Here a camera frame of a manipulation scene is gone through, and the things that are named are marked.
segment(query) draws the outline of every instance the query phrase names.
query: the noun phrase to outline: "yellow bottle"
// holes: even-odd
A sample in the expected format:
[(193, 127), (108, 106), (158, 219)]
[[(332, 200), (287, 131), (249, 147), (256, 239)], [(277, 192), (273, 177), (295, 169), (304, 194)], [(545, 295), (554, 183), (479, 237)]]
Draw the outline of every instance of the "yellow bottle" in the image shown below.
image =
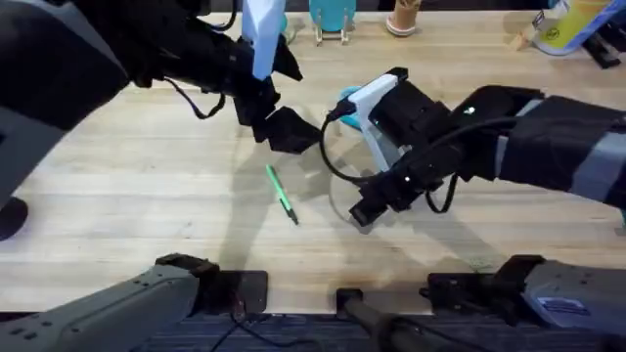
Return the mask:
[(555, 7), (559, 19), (534, 43), (547, 54), (569, 54), (625, 7), (626, 0), (561, 0)]

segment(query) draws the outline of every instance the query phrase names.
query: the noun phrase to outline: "black wire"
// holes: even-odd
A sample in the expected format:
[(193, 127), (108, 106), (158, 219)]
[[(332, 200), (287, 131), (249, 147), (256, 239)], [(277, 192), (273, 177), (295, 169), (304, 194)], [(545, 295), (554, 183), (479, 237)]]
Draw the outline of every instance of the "black wire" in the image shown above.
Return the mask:
[(347, 182), (351, 182), (351, 183), (353, 183), (355, 185), (357, 185), (359, 183), (365, 183), (365, 182), (373, 180), (376, 176), (356, 177), (356, 176), (346, 175), (346, 174), (342, 173), (341, 171), (339, 171), (333, 165), (333, 163), (329, 160), (329, 156), (326, 154), (326, 147), (325, 147), (325, 142), (324, 142), (324, 136), (326, 135), (326, 130), (329, 127), (330, 123), (331, 123), (331, 120), (329, 118), (327, 118), (324, 121), (324, 123), (322, 124), (322, 130), (321, 130), (322, 137), (320, 138), (320, 153), (322, 154), (322, 160), (324, 161), (326, 166), (331, 170), (331, 172), (333, 172), (333, 174), (336, 177), (340, 178), (341, 180), (344, 180), (344, 181), (347, 181)]
[(225, 24), (211, 24), (209, 23), (208, 26), (216, 31), (226, 31), (228, 29), (230, 29), (233, 24), (235, 24), (235, 19), (237, 18), (237, 9), (239, 8), (239, 4), (238, 4), (238, 0), (233, 0), (233, 9), (231, 9), (231, 18), (228, 19), (228, 22), (226, 22)]
[(315, 338), (296, 338), (294, 340), (291, 341), (287, 341), (287, 342), (279, 342), (279, 341), (274, 341), (271, 340), (261, 334), (259, 334), (258, 332), (246, 327), (245, 325), (241, 324), (240, 322), (238, 322), (235, 319), (235, 316), (233, 316), (233, 314), (231, 313), (231, 321), (233, 322), (233, 324), (238, 327), (239, 329), (245, 331), (247, 334), (249, 334), (250, 336), (266, 343), (269, 344), (271, 346), (274, 347), (278, 347), (278, 348), (289, 348), (289, 347), (294, 347), (294, 346), (298, 346), (298, 345), (304, 345), (304, 344), (315, 344), (318, 346), (319, 350), (322, 352), (326, 351), (326, 348), (324, 347), (324, 343), (322, 343), (322, 341), (317, 340)]
[(431, 191), (426, 191), (426, 203), (432, 212), (435, 214), (443, 214), (450, 210), (450, 206), (452, 205), (452, 200), (454, 200), (454, 193), (457, 191), (457, 183), (459, 182), (459, 175), (454, 174), (450, 179), (450, 184), (448, 185), (448, 192), (446, 193), (446, 199), (443, 202), (443, 206), (441, 209), (434, 204), (432, 200)]
[[(486, 128), (486, 127), (493, 127), (496, 125), (502, 125), (502, 124), (510, 124), (510, 123), (514, 123), (517, 122), (518, 119), (517, 117), (501, 117), (501, 118), (494, 118), (491, 120), (486, 120), (486, 121), (482, 121), (482, 122), (477, 122), (471, 125), (467, 125), (464, 127), (461, 127), (457, 130), (454, 130), (450, 133), (448, 133), (447, 135), (443, 135), (442, 137), (440, 137), (439, 139), (435, 140), (434, 142), (432, 142), (430, 145), (428, 145), (428, 147), (426, 149), (424, 149), (423, 151), (421, 151), (420, 153), (416, 154), (416, 156), (413, 156), (407, 160), (404, 160), (403, 163), (411, 163), (414, 162), (416, 159), (420, 159), (425, 157), (426, 155), (428, 155), (428, 153), (431, 153), (433, 150), (435, 150), (436, 148), (441, 147), (441, 145), (448, 143), (456, 138), (461, 137), (464, 134), (467, 134), (469, 132), (475, 131), (477, 129), (481, 129), (481, 128)], [(336, 169), (336, 167), (331, 163), (331, 161), (329, 160), (327, 154), (326, 154), (326, 148), (325, 148), (325, 143), (324, 143), (324, 136), (326, 134), (326, 130), (329, 126), (329, 124), (332, 121), (327, 118), (326, 120), (324, 120), (324, 123), (322, 124), (322, 138), (320, 138), (320, 152), (322, 153), (322, 160), (324, 161), (324, 163), (327, 165), (327, 167), (331, 170), (331, 172), (333, 172), (333, 174), (344, 180), (344, 181), (348, 181), (351, 182), (355, 185), (361, 184), (361, 183), (367, 183), (369, 181), (372, 181), (373, 179), (375, 179), (377, 176), (365, 176), (365, 177), (356, 177), (356, 176), (349, 176), (346, 175), (342, 172), (340, 172), (339, 170)], [(430, 198), (430, 196), (426, 193), (426, 201), (428, 198)]]
[(239, 327), (237, 326), (237, 324), (233, 324), (228, 330), (226, 330), (226, 332), (224, 332), (224, 334), (222, 334), (217, 341), (215, 342), (215, 344), (213, 345), (213, 347), (211, 347), (211, 350), (209, 352), (215, 352), (217, 351), (217, 349), (219, 348), (219, 346), (221, 346), (222, 343), (224, 343), (224, 341), (226, 341), (226, 339), (233, 333), (235, 332), (235, 330), (237, 330)]
[(482, 346), (480, 346), (478, 344), (475, 344), (473, 342), (465, 341), (463, 339), (460, 339), (460, 338), (454, 337), (452, 335), (449, 335), (449, 334), (447, 334), (445, 332), (439, 331), (437, 329), (433, 329), (433, 328), (431, 328), (429, 326), (426, 326), (426, 325), (424, 325), (424, 324), (422, 324), (420, 322), (417, 322), (417, 321), (415, 321), (413, 319), (408, 319), (408, 318), (407, 319), (402, 319), (402, 323), (405, 323), (409, 327), (418, 328), (419, 330), (428, 331), (428, 332), (430, 332), (433, 335), (439, 336), (439, 337), (441, 337), (441, 338), (443, 338), (443, 339), (445, 339), (447, 341), (456, 343), (458, 345), (467, 347), (469, 349), (473, 349), (473, 350), (480, 351), (480, 352), (494, 352), (494, 351), (490, 350), (489, 348), (482, 347)]
[[(253, 321), (253, 322), (251, 322), (251, 323), (252, 323), (253, 325), (254, 325), (254, 324), (258, 324), (258, 323), (263, 323), (263, 322), (265, 322), (266, 320), (268, 320), (268, 319), (270, 319), (270, 318), (271, 318), (271, 316), (269, 316), (269, 315), (268, 315), (268, 316), (263, 317), (263, 318), (261, 318), (261, 319), (259, 319), (259, 320), (255, 320), (255, 321)], [(243, 319), (242, 319), (240, 322), (238, 322), (238, 323), (240, 323), (240, 324), (241, 324), (242, 322), (245, 322), (245, 321), (246, 321), (246, 319), (247, 319), (247, 318), (243, 318)], [(223, 334), (222, 334), (222, 335), (221, 335), (221, 336), (217, 339), (217, 341), (213, 344), (213, 347), (211, 347), (211, 349), (210, 349), (210, 351), (209, 351), (209, 352), (215, 352), (215, 351), (217, 351), (217, 349), (219, 348), (219, 346), (221, 346), (221, 345), (222, 345), (222, 343), (224, 343), (224, 341), (226, 341), (226, 339), (227, 339), (227, 338), (228, 338), (231, 334), (233, 334), (233, 332), (235, 332), (235, 330), (237, 330), (238, 328), (239, 328), (239, 325), (237, 325), (237, 324), (233, 324), (233, 325), (232, 325), (232, 326), (231, 326), (228, 330), (226, 330), (226, 332), (224, 332), (224, 333), (223, 333)]]
[(174, 87), (174, 90), (176, 90), (176, 92), (178, 92), (178, 94), (180, 94), (187, 101), (187, 103), (189, 103), (189, 105), (192, 107), (192, 110), (194, 111), (194, 115), (199, 119), (207, 119), (213, 117), (226, 105), (226, 96), (224, 95), (224, 93), (220, 93), (219, 102), (217, 102), (217, 104), (215, 105), (215, 107), (213, 107), (213, 109), (211, 109), (211, 111), (209, 111), (207, 114), (204, 114), (200, 110), (200, 108), (198, 108), (196, 103), (194, 103), (194, 101), (187, 95), (187, 93), (185, 93), (185, 91), (178, 84), (176, 84), (176, 82), (169, 78), (163, 78), (163, 80), (171, 84), (172, 87)]

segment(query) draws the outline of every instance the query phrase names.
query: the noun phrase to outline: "green pen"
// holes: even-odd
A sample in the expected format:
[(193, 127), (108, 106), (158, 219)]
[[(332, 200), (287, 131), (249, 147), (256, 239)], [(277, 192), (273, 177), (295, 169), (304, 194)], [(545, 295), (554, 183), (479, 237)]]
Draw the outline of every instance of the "green pen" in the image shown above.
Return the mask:
[(278, 193), (279, 201), (281, 202), (283, 209), (285, 210), (287, 216), (290, 217), (291, 220), (293, 220), (293, 223), (297, 225), (298, 224), (297, 216), (295, 216), (295, 212), (293, 211), (293, 208), (291, 207), (290, 200), (287, 199), (285, 190), (283, 190), (283, 186), (281, 186), (281, 182), (278, 180), (278, 176), (276, 176), (274, 167), (272, 167), (272, 165), (265, 165), (265, 169), (267, 170), (267, 175), (270, 177), (270, 180), (272, 180), (272, 184), (274, 185), (274, 188), (276, 189), (276, 193)]

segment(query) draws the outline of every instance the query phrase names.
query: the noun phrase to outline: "white plastic piece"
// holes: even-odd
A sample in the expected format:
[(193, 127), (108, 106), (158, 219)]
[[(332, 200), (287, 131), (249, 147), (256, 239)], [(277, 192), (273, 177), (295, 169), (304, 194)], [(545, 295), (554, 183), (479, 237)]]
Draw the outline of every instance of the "white plastic piece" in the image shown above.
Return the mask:
[(242, 36), (252, 43), (252, 75), (263, 80), (272, 74), (286, 0), (244, 0)]
[(397, 35), (397, 36), (409, 36), (415, 33), (416, 31), (415, 26), (412, 26), (411, 28), (408, 28), (408, 29), (400, 29), (400, 28), (394, 27), (393, 22), (391, 21), (391, 16), (392, 15), (387, 16), (386, 26), (387, 26), (387, 30), (390, 31), (392, 34)]
[(398, 150), (370, 121), (370, 113), (380, 102), (382, 97), (398, 85), (398, 77), (393, 74), (384, 74), (363, 88), (352, 93), (348, 101), (356, 106), (356, 113), (363, 137), (372, 151), (376, 165), (381, 171), (387, 171), (400, 159), (403, 152)]

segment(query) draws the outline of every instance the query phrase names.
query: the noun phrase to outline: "wooden tabletop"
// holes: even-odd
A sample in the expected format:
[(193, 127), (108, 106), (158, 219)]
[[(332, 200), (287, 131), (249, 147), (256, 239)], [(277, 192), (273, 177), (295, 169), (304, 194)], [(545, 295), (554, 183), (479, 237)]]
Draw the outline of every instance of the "wooden tabletop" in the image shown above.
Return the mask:
[[(602, 71), (587, 54), (513, 52), (507, 42), (534, 12), (419, 14), (420, 33), (394, 38), (383, 14), (359, 14), (348, 46), (315, 47), (308, 16), (291, 49), (305, 79), (276, 77), (281, 103), (320, 125), (339, 91), (393, 66), (434, 100), (454, 107), (486, 84), (542, 88), (626, 110), (626, 66)], [(220, 16), (208, 18), (223, 21)], [(192, 91), (205, 110), (217, 97)], [(360, 135), (333, 126), (335, 163), (374, 169)], [(286, 216), (265, 173), (275, 165), (300, 219)], [(231, 104), (199, 121), (169, 86), (129, 87), (68, 135), (24, 182), (25, 228), (0, 242), (0, 310), (52, 308), (181, 252), (226, 269), (266, 270), (271, 312), (329, 312), (341, 286), (359, 286), (381, 309), (424, 312), (432, 272), (497, 270), (511, 255), (542, 254), (626, 268), (617, 210), (507, 182), (459, 187), (451, 211), (387, 213), (368, 235), (346, 221), (357, 190), (312, 148), (301, 156), (256, 145)]]

